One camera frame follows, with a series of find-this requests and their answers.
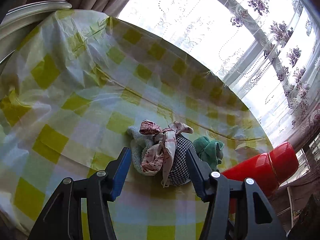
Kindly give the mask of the black white gingham pouch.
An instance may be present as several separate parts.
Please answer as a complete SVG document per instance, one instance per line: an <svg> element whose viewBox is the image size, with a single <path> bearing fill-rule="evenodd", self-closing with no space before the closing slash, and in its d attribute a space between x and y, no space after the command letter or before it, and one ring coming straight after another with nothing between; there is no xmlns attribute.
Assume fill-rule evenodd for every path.
<svg viewBox="0 0 320 240"><path fill-rule="evenodd" d="M183 135L176 135L176 150L174 161L168 176L170 180L170 184L174 186L182 186L184 184L189 183L190 175L187 167L187 163L185 160L186 151L189 148L195 149L193 143L185 138Z"/></svg>

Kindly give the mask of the pink floral fabric pouch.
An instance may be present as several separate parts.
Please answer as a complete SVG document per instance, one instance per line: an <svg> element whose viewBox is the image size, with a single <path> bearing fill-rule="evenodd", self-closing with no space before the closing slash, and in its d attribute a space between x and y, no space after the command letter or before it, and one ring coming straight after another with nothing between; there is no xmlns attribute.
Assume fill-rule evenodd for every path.
<svg viewBox="0 0 320 240"><path fill-rule="evenodd" d="M141 168L144 172L151 172L153 176L162 172L162 186L171 186L168 176L175 156L176 135L192 134L194 130L178 121L170 123L166 128L161 128L154 122L144 120L139 132L143 135L151 135L154 142L154 145L146 151Z"/></svg>

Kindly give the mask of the red thermos flask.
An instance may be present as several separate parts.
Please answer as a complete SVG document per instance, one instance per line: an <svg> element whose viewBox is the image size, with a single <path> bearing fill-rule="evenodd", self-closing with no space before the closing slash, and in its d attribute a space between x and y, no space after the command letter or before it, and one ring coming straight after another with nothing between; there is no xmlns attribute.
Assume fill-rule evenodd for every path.
<svg viewBox="0 0 320 240"><path fill-rule="evenodd" d="M266 197L270 197L280 185L295 174L299 167L296 153L289 142L272 151L255 155L222 174L231 180L244 181L252 178Z"/></svg>

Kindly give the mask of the green terry towel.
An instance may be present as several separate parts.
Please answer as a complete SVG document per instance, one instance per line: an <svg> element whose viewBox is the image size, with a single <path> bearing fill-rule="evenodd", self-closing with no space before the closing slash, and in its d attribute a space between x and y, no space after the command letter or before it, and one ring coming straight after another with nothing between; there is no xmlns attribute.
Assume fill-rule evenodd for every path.
<svg viewBox="0 0 320 240"><path fill-rule="evenodd" d="M193 145L197 156L208 163L212 171L218 171L217 166L222 163L223 159L224 143L202 136L194 140Z"/></svg>

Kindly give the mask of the light blue cloth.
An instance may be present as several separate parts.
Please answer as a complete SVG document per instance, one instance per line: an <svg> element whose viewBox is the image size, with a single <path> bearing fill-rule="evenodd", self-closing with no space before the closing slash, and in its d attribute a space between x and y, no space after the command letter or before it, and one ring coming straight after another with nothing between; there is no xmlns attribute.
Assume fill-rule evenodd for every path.
<svg viewBox="0 0 320 240"><path fill-rule="evenodd" d="M129 126L126 132L132 138L130 148L134 168L144 176L153 176L151 172L144 172L141 168L141 163L146 151L154 145L152 136L141 134L139 128L135 126Z"/></svg>

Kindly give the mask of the green checkered tablecloth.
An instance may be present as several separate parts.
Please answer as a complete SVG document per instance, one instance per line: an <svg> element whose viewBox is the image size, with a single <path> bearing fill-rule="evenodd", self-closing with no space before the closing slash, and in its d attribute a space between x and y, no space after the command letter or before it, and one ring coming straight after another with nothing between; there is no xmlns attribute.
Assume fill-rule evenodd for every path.
<svg viewBox="0 0 320 240"><path fill-rule="evenodd" d="M63 178L105 168L143 120L223 142L220 170L272 150L246 105L184 51L101 12L51 14L1 72L1 214L29 233Z"/></svg>

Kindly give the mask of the lace sheer curtain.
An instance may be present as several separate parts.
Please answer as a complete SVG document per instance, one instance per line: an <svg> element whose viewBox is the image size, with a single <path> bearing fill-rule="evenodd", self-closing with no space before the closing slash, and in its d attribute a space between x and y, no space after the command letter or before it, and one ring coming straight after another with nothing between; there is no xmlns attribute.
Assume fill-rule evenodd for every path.
<svg viewBox="0 0 320 240"><path fill-rule="evenodd" d="M206 66L273 145L319 130L319 24L302 0L129 0L119 18Z"/></svg>

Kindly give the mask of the cream carved chair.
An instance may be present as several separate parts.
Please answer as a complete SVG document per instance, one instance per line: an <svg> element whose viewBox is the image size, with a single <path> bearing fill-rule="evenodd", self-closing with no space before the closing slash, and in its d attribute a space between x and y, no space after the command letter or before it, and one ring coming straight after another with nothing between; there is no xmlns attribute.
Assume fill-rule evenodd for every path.
<svg viewBox="0 0 320 240"><path fill-rule="evenodd" d="M20 42L52 12L71 8L65 0L51 0L9 10L1 22L1 62L7 60Z"/></svg>

